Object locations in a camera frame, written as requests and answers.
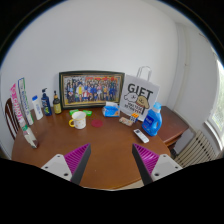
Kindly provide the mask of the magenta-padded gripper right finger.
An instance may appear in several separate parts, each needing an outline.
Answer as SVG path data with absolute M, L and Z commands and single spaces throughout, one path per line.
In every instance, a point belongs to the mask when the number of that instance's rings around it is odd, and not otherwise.
M 182 169 L 167 154 L 158 155 L 138 144 L 132 145 L 132 154 L 144 185 L 148 185 Z

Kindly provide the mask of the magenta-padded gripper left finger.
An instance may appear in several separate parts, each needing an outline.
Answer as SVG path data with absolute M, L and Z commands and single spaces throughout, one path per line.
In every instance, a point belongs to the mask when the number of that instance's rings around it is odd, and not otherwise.
M 91 145 L 85 144 L 66 155 L 56 154 L 42 169 L 79 185 L 91 154 Z

